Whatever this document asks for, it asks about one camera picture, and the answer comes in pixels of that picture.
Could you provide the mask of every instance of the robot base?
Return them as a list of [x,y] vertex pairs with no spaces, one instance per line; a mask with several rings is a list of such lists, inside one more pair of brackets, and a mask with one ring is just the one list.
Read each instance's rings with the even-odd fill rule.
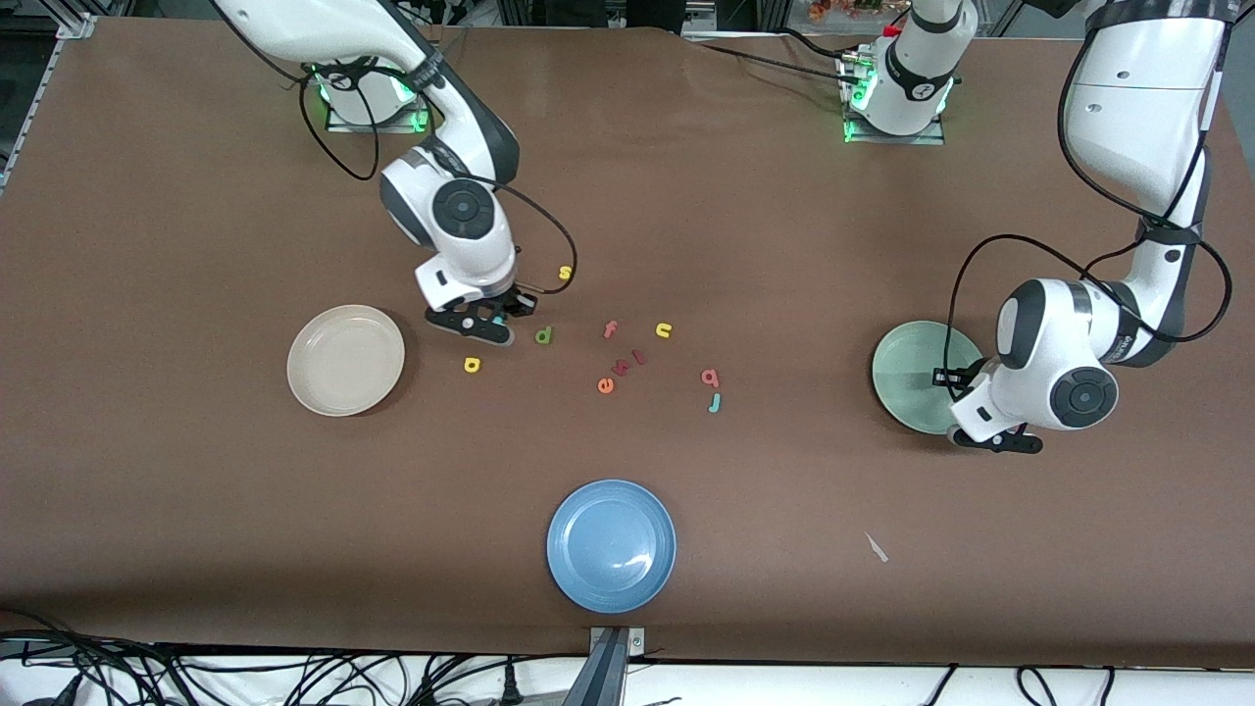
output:
[[[374,132],[370,129],[370,125],[345,120],[325,102],[324,105],[328,107],[326,124],[324,125],[328,132],[355,132],[361,134],[370,134]],[[432,112],[427,108],[427,102],[418,98],[409,105],[402,108],[395,115],[375,125],[375,129],[380,133],[419,134],[427,132],[430,123]]]
[[868,83],[875,80],[871,71],[872,45],[863,44],[857,51],[847,53],[836,59],[837,74],[855,76],[857,84],[841,84],[841,119],[845,122],[846,142],[878,142],[884,144],[945,144],[945,132],[941,129],[941,117],[934,117],[926,128],[915,134],[890,134],[872,125],[867,118],[852,105],[862,98]]
[[530,316],[533,311],[536,298],[511,286],[505,293],[489,298],[458,303],[443,311],[428,308],[424,316],[427,322],[441,330],[505,346],[515,341],[515,331],[506,325],[506,319]]

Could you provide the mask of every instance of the table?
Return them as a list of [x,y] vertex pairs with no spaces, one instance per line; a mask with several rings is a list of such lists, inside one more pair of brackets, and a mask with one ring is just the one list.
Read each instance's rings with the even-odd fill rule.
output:
[[[779,38],[735,45],[823,66]],[[1224,110],[1207,232],[1231,311],[1117,371],[1108,421],[1045,433],[1035,458],[966,453],[871,391],[877,339],[943,319],[981,237],[1083,260],[1132,236],[1054,142],[1076,48],[975,41],[948,144],[902,147],[843,143],[823,79],[661,31],[471,31],[451,61],[516,130],[515,186],[580,245],[571,288],[496,349],[420,325],[425,253],[226,28],[102,18],[0,199],[0,601],[136,640],[582,651],[607,618],[553,586],[546,527],[580,485],[626,478],[670,509],[679,561],[614,622],[668,657],[1249,666],[1255,191]],[[412,143],[382,139],[385,162]],[[329,143],[369,163],[369,137]],[[561,237],[505,206],[522,277],[556,283]],[[1030,276],[1067,272],[1014,243],[983,255],[958,325],[990,350]],[[1200,260],[1190,327],[1219,290]],[[370,414],[321,419],[284,365],[344,302],[397,319],[407,370]],[[599,395],[633,349],[648,364]]]

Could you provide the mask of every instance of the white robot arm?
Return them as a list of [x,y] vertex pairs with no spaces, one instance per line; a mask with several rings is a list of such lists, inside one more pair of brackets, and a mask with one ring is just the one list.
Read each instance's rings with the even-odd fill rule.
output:
[[1235,15],[1236,6],[1153,0],[1089,14],[1060,137],[1087,172],[1127,187],[1142,211],[1160,216],[1142,217],[1123,280],[1034,278],[1012,292],[998,315],[998,356],[950,409],[956,444],[1012,450],[1007,433],[1020,425],[1091,428],[1118,399],[1104,366],[1146,367],[1172,349],[1202,242],[1210,166],[1201,139]]
[[876,129],[916,134],[941,112],[954,70],[976,35],[973,0],[916,0],[897,36],[881,36],[871,54],[866,87],[851,92],[850,107]]
[[508,345],[507,315],[535,298],[515,285],[516,247],[492,188],[518,171],[513,133],[388,0],[216,0],[259,50],[301,63],[379,56],[441,112],[441,127],[383,169],[380,198],[435,255],[415,271],[438,327]]

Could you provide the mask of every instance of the metal bracket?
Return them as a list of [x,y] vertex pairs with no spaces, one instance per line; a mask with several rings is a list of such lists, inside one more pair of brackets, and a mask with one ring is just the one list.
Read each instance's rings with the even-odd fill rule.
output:
[[55,46],[53,46],[53,55],[48,58],[48,66],[44,68],[44,75],[39,79],[39,88],[35,89],[35,98],[30,102],[30,108],[26,109],[26,117],[21,120],[21,129],[18,132],[18,139],[13,142],[13,152],[9,154],[9,159],[5,161],[4,168],[0,169],[0,194],[4,193],[5,187],[9,184],[9,174],[13,173],[13,168],[18,164],[18,153],[21,152],[21,145],[26,142],[26,133],[30,132],[30,124],[35,120],[35,110],[39,109],[40,102],[44,99],[44,90],[48,89],[48,82],[53,80],[53,69],[56,68],[56,60],[61,56],[61,49],[65,48],[65,41],[59,40]]
[[[614,630],[614,628],[595,627],[591,631],[589,631],[589,652],[592,652],[592,648],[597,646],[597,638],[601,637],[601,633],[604,633],[604,632],[606,632],[609,630]],[[644,627],[638,627],[638,628],[629,627],[628,628],[628,656],[629,657],[640,657],[644,653],[645,653],[645,628]]]
[[87,13],[53,11],[53,19],[60,28],[56,30],[56,39],[87,39],[95,30],[95,16]]

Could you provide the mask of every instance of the black cable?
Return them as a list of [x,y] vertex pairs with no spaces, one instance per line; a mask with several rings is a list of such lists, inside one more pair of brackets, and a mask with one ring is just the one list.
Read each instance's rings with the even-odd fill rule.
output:
[[709,49],[712,51],[719,51],[720,54],[730,54],[733,56],[740,56],[742,59],[749,59],[752,61],[761,61],[763,64],[771,64],[773,66],[781,66],[782,69],[789,69],[789,70],[799,71],[799,73],[803,73],[803,74],[811,74],[811,75],[817,75],[817,76],[823,76],[823,78],[831,78],[831,79],[841,82],[841,83],[858,83],[858,79],[856,79],[855,76],[850,76],[850,75],[830,74],[827,71],[821,71],[821,70],[816,70],[816,69],[808,69],[806,66],[798,66],[797,64],[789,64],[787,61],[777,61],[776,59],[768,59],[767,56],[758,56],[756,54],[747,54],[744,51],[737,51],[735,49],[724,49],[723,46],[712,46],[709,44],[702,44],[702,46],[705,46],[707,49]]
[[1093,260],[1089,260],[1089,263],[1086,265],[1086,271],[1088,272],[1089,270],[1094,268],[1094,265],[1097,265],[1098,262],[1104,262],[1107,260],[1111,260],[1112,257],[1119,257],[1121,255],[1132,251],[1141,243],[1142,243],[1141,240],[1135,240],[1128,245],[1119,247],[1118,250],[1112,250],[1111,252],[1103,252],[1102,255],[1098,255]]
[[208,696],[218,706],[238,706],[236,703],[231,703],[230,701],[225,701],[218,695],[216,695],[212,691],[210,691],[205,685],[202,685],[201,682],[196,681],[196,677],[193,677],[192,675],[186,675],[184,673],[184,676],[187,677],[187,681],[192,682],[192,686],[195,686],[196,688],[201,690],[201,693]]
[[453,673],[453,670],[471,660],[468,655],[449,655],[448,662],[432,670],[437,657],[441,655],[433,655],[423,666],[423,681],[418,685],[418,690],[404,701],[404,706],[434,706],[435,690],[439,688],[441,682]]
[[296,687],[292,688],[292,692],[287,696],[287,701],[284,703],[284,706],[300,706],[301,698],[306,693],[309,693],[310,691],[312,691],[314,687],[319,685],[319,682],[321,682],[326,677],[329,677],[333,673],[335,673],[335,671],[339,670],[340,667],[343,667],[344,665],[351,665],[354,657],[353,656],[340,656],[340,657],[338,657],[338,660],[340,661],[340,663],[329,667],[326,671],[323,671],[321,667],[320,667],[318,670],[314,670],[314,672],[311,672],[309,675],[302,675],[301,676],[301,681],[299,681],[296,683]]
[[1107,706],[1107,697],[1111,696],[1111,687],[1116,685],[1116,667],[1103,667],[1107,671],[1107,683],[1102,687],[1102,695],[1098,697],[1098,706]]
[[518,191],[517,188],[510,186],[508,183],[502,183],[502,182],[496,181],[496,179],[491,179],[491,178],[487,178],[487,177],[476,176],[476,174],[472,174],[472,173],[468,173],[468,172],[463,172],[463,171],[457,171],[457,169],[449,169],[449,171],[456,177],[468,178],[468,179],[472,179],[472,181],[478,181],[478,182],[482,182],[482,183],[487,183],[487,184],[492,186],[493,188],[499,188],[499,189],[505,191],[506,193],[512,194],[515,198],[518,198],[523,203],[527,203],[528,206],[531,206],[532,208],[535,208],[537,213],[545,216],[545,218],[548,219],[548,222],[553,223],[553,227],[556,227],[558,229],[558,232],[562,233],[562,237],[566,238],[567,246],[571,247],[571,276],[567,277],[566,281],[563,281],[562,283],[557,285],[553,288],[536,288],[536,287],[530,286],[530,285],[526,286],[526,288],[528,288],[531,291],[535,291],[536,293],[560,293],[566,287],[571,286],[571,282],[575,281],[575,272],[579,270],[580,251],[575,246],[575,237],[571,236],[571,231],[566,229],[566,226],[562,224],[562,221],[557,219],[557,216],[555,216],[553,213],[550,213],[545,208],[545,206],[541,206],[540,203],[537,203],[536,201],[533,201],[530,196],[527,196],[522,191]]
[[[117,671],[120,671],[120,672],[125,673],[127,676],[129,676],[136,682],[136,690],[139,692],[141,696],[143,696],[144,692],[147,692],[148,696],[152,698],[152,701],[156,702],[158,706],[161,706],[161,705],[164,703],[164,700],[162,698],[161,692],[157,691],[152,685],[144,682],[143,677],[139,676],[134,670],[132,670],[131,665],[128,665],[125,660],[123,660],[118,655],[110,653],[108,650],[104,650],[102,646],[99,646],[99,642],[100,642],[99,638],[94,638],[92,636],[83,636],[83,635],[75,633],[73,631],[64,630],[64,628],[56,626],[55,623],[53,623],[48,618],[44,618],[41,616],[36,616],[35,613],[30,613],[30,612],[21,611],[21,609],[18,609],[18,608],[0,607],[0,612],[5,612],[5,613],[10,613],[10,614],[14,614],[14,616],[19,616],[19,617],[26,618],[29,621],[39,623],[40,626],[43,626],[45,628],[44,631],[9,631],[9,632],[0,632],[0,640],[13,640],[15,637],[20,638],[23,636],[29,637],[31,635],[34,635],[36,637],[36,640],[49,640],[49,641],[51,641],[51,638],[55,637],[55,638],[63,641],[64,645],[74,647],[75,648],[75,655],[87,653],[87,655],[94,656],[98,660],[97,662],[90,663],[88,666],[83,666],[83,665],[79,663],[78,660],[75,660],[74,661],[75,662],[75,667],[79,670],[79,673],[82,673],[84,676],[84,678],[87,678],[87,680],[89,680],[92,682],[98,683],[102,688],[105,690],[107,701],[109,701],[110,705],[112,705],[112,693],[110,693],[109,690],[112,687],[108,686],[108,683],[107,683],[107,681],[104,678],[104,670],[102,667],[102,663],[108,665],[109,667],[112,667],[112,668],[114,668]],[[97,681],[97,677],[93,677],[90,675],[90,672],[87,670],[87,667],[93,667],[97,671],[97,676],[99,677],[99,681]],[[188,706],[197,706],[195,698],[190,700]]]
[[850,49],[857,49],[858,48],[858,45],[855,44],[853,46],[848,46],[846,49],[825,49],[823,46],[820,46],[818,44],[811,41],[811,38],[808,38],[807,35],[802,34],[801,31],[797,31],[793,28],[787,28],[787,26],[778,26],[778,28],[776,28],[776,34],[787,34],[787,35],[792,36],[793,39],[796,39],[796,40],[801,41],[802,44],[804,44],[806,48],[809,49],[811,51],[814,51],[816,54],[818,54],[821,56],[827,56],[830,59],[840,59],[841,54],[848,51]]
[[1185,196],[1185,189],[1190,184],[1190,178],[1194,176],[1195,167],[1199,166],[1199,158],[1202,157],[1202,150],[1206,147],[1206,144],[1207,144],[1207,130],[1201,129],[1199,130],[1199,137],[1194,144],[1194,153],[1190,155],[1190,166],[1186,167],[1185,176],[1181,177],[1181,186],[1178,186],[1176,193],[1172,194],[1172,201],[1168,201],[1168,207],[1163,208],[1165,219],[1167,219],[1167,217],[1172,214],[1172,211],[1176,209],[1177,203],[1180,203],[1181,198]]
[[[370,662],[365,667],[358,667],[351,661],[348,662],[348,666],[350,668],[349,678],[341,681],[340,686],[338,686],[334,690],[331,690],[330,692],[328,692],[328,695],[324,696],[323,698],[319,698],[318,700],[318,706],[326,706],[331,701],[331,698],[334,698],[335,696],[338,696],[340,693],[345,693],[348,691],[353,691],[355,688],[369,688],[369,690],[373,691],[373,693],[382,696],[383,695],[383,688],[380,688],[379,683],[375,680],[370,678],[370,676],[366,672],[369,672],[370,670],[378,667],[379,665],[382,665],[384,662],[388,662],[388,661],[392,661],[394,658],[397,658],[397,656],[388,655],[385,657],[380,657],[379,660],[375,660],[374,662]],[[358,678],[360,678],[361,681],[364,681],[366,683],[365,685],[349,686],[349,685],[353,683],[354,680],[358,680]]]
[[4,662],[5,660],[21,660],[23,667],[33,667],[34,665],[30,663],[30,660],[34,660],[35,657],[39,657],[41,655],[51,655],[53,652],[60,652],[65,650],[65,647],[61,645],[54,645],[51,647],[45,647],[38,652],[31,652],[30,642],[28,641],[20,641],[20,642],[21,642],[21,652],[16,655],[0,655],[0,662]]
[[[370,706],[379,706],[379,697],[382,695],[378,691],[375,691],[374,688],[371,688],[371,687],[369,687],[369,686],[366,686],[364,683],[359,683],[359,685],[355,685],[355,686],[350,686],[348,688],[338,690],[338,691],[335,691],[333,693],[344,695],[344,693],[349,693],[350,691],[358,691],[359,688],[366,690],[366,693],[370,695]],[[330,700],[330,697],[331,697],[331,695],[328,695],[325,698],[320,698],[319,700],[319,706],[326,706],[328,700]]]
[[74,698],[78,696],[78,687],[83,683],[83,675],[74,675],[70,677],[69,683],[61,688],[61,692],[53,698],[51,706],[74,706]]
[[932,696],[929,696],[929,700],[920,706],[936,706],[937,700],[941,698],[941,692],[945,691],[945,685],[950,683],[950,677],[953,677],[956,671],[959,671],[959,665],[951,663],[950,668],[948,668],[945,675],[941,677],[941,681],[939,681],[936,687],[932,688]]
[[515,677],[515,658],[506,657],[506,682],[501,687],[501,706],[518,706],[523,702],[523,695],[518,691],[518,681]]
[[[581,657],[581,655],[565,655],[565,653],[528,655],[526,657],[511,657],[511,660],[513,661],[513,663],[517,665],[520,662],[531,662],[531,661],[535,661],[535,660],[553,660],[553,658],[557,658],[557,657]],[[452,676],[452,677],[444,680],[443,682],[432,686],[427,691],[419,688],[419,691],[414,692],[414,696],[410,697],[410,700],[407,701],[407,703],[409,703],[409,705],[418,703],[420,700],[423,700],[425,697],[435,696],[437,691],[439,691],[442,688],[446,688],[446,687],[448,687],[449,685],[452,685],[454,682],[462,681],[462,680],[464,680],[464,678],[467,678],[467,677],[469,677],[472,675],[478,675],[481,672],[487,672],[488,670],[499,670],[499,668],[502,668],[505,666],[506,666],[506,661],[501,660],[501,661],[492,662],[492,663],[488,663],[488,665],[481,665],[481,666],[478,666],[478,667],[476,667],[473,670],[467,670],[467,671],[464,671],[464,672],[462,672],[462,673],[459,673],[457,676]]]
[[270,56],[266,56],[265,54],[261,53],[260,49],[254,46],[252,43],[248,41],[248,39],[245,38],[245,35],[238,29],[236,29],[235,23],[227,19],[227,14],[222,11],[222,8],[218,8],[217,0],[210,0],[210,5],[213,8],[213,11],[217,13],[220,18],[222,18],[222,21],[227,23],[227,28],[231,30],[231,34],[236,35],[236,38],[238,38],[240,41],[243,41],[243,45],[247,46],[250,51],[256,54],[259,59],[265,61],[267,66],[274,69],[275,73],[277,73],[279,75],[286,78],[292,83],[299,83],[301,80],[300,76],[285,71],[282,68],[279,66],[279,64],[271,61]]
[[[1225,317],[1225,312],[1229,310],[1229,302],[1232,298],[1234,293],[1234,278],[1232,275],[1230,275],[1229,272],[1229,265],[1225,263],[1224,257],[1220,256],[1220,252],[1217,252],[1216,248],[1212,247],[1210,242],[1207,242],[1206,240],[1199,241],[1199,247],[1202,247],[1202,250],[1211,256],[1211,258],[1216,262],[1216,266],[1220,268],[1220,275],[1225,280],[1225,292],[1220,298],[1220,306],[1216,307],[1216,313],[1211,317],[1207,325],[1202,326],[1197,331],[1191,332],[1188,335],[1171,335],[1146,322],[1137,313],[1137,311],[1132,310],[1128,306],[1128,303],[1124,303],[1119,298],[1119,296],[1116,295],[1116,292],[1111,288],[1111,286],[1107,282],[1094,277],[1092,273],[1089,273],[1087,267],[1082,267],[1081,265],[1074,262],[1071,257],[1068,257],[1063,252],[1059,252],[1054,247],[1050,247],[1049,245],[1042,242],[1040,240],[1028,237],[1024,234],[1017,234],[1012,232],[991,234],[978,242],[976,246],[973,247],[970,252],[968,252],[968,256],[963,260],[963,265],[959,267],[959,273],[955,275],[954,277],[954,287],[950,290],[950,308],[946,312],[946,319],[945,319],[945,344],[944,344],[945,346],[941,349],[941,367],[945,369],[946,371],[950,370],[950,334],[954,330],[954,308],[955,308],[955,302],[959,298],[959,285],[963,282],[963,275],[964,272],[968,271],[968,265],[971,263],[971,260],[976,256],[978,252],[980,252],[986,245],[996,242],[999,240],[1015,240],[1018,242],[1025,242],[1028,245],[1032,245],[1039,250],[1044,250],[1045,252],[1050,253],[1052,256],[1054,256],[1054,258],[1059,260],[1064,265],[1076,270],[1076,272],[1081,275],[1081,278],[1097,286],[1098,290],[1106,293],[1112,301],[1114,301],[1116,305],[1119,306],[1119,308],[1126,315],[1131,316],[1132,320],[1137,322],[1138,327],[1148,332],[1156,340],[1162,340],[1165,342],[1190,342],[1192,340],[1199,340],[1200,337],[1211,332],[1211,329],[1216,327],[1216,324],[1219,324],[1220,320]],[[959,394],[953,387],[946,386],[946,390],[950,393],[950,400],[953,401],[959,400]]]
[[[326,657],[324,661],[334,660],[334,657]],[[305,662],[292,662],[289,665],[261,665],[256,667],[213,667],[210,665],[193,665],[179,660],[179,668],[193,670],[197,672],[211,672],[211,673],[260,673],[260,672],[281,672],[285,670],[296,670],[299,667],[309,667],[309,661]]]
[[1050,701],[1050,706],[1059,706],[1054,701],[1054,692],[1052,692],[1049,685],[1045,683],[1045,677],[1042,676],[1042,672],[1037,671],[1037,667],[1020,667],[1020,668],[1015,670],[1015,686],[1020,687],[1020,693],[1024,695],[1024,698],[1029,703],[1032,703],[1033,706],[1043,706],[1040,701],[1038,701],[1037,698],[1033,698],[1032,696],[1029,696],[1028,688],[1024,686],[1024,675],[1025,673],[1029,673],[1029,675],[1033,675],[1034,677],[1037,677],[1037,682],[1042,685],[1042,691],[1045,692],[1045,697],[1047,697],[1047,700]]
[[370,172],[365,174],[359,174],[358,172],[350,169],[349,166],[345,164],[335,154],[335,152],[333,152],[331,148],[326,145],[326,142],[323,142],[323,138],[319,137],[318,134],[318,129],[314,128],[314,122],[310,120],[309,108],[305,107],[305,89],[309,87],[309,83],[316,75],[320,75],[316,70],[310,70],[309,73],[306,73],[305,78],[300,79],[300,90],[297,90],[296,93],[296,100],[300,103],[301,107],[301,119],[305,120],[305,128],[309,129],[310,135],[314,138],[314,142],[318,142],[318,145],[323,148],[323,152],[328,157],[330,157],[333,162],[335,162],[335,166],[344,169],[344,173],[351,176],[358,181],[370,181],[371,178],[375,177],[375,173],[379,172],[379,125],[375,124],[375,114],[370,109],[370,102],[366,100],[366,94],[361,92],[361,85],[356,80],[354,80],[353,88],[358,92],[358,95],[361,98],[361,104],[366,107],[366,119],[370,120],[370,134],[374,138],[375,143],[374,159],[370,163]]
[[1137,213],[1138,216],[1142,216],[1143,218],[1148,218],[1152,222],[1160,223],[1162,222],[1162,218],[1160,218],[1157,214],[1142,208],[1141,206],[1130,203],[1128,201],[1121,198],[1119,196],[1116,196],[1111,191],[1107,191],[1106,188],[1103,188],[1102,184],[1096,182],[1088,173],[1086,173],[1084,169],[1081,168],[1081,164],[1078,164],[1076,158],[1072,155],[1072,148],[1068,147],[1068,133],[1064,125],[1068,93],[1072,87],[1072,80],[1077,76],[1077,70],[1081,68],[1081,61],[1086,58],[1086,54],[1089,51],[1089,46],[1093,44],[1096,34],[1097,33],[1094,31],[1086,34],[1084,41],[1081,43],[1081,50],[1077,51],[1077,56],[1076,59],[1072,60],[1072,66],[1068,69],[1068,76],[1063,79],[1063,90],[1059,93],[1059,105],[1055,109],[1055,133],[1058,134],[1059,138],[1059,149],[1063,150],[1063,159],[1068,163],[1068,167],[1071,167],[1073,173],[1076,173],[1081,181],[1086,182],[1086,184],[1089,188],[1097,191],[1103,198],[1107,198],[1108,201],[1123,208],[1127,208]]

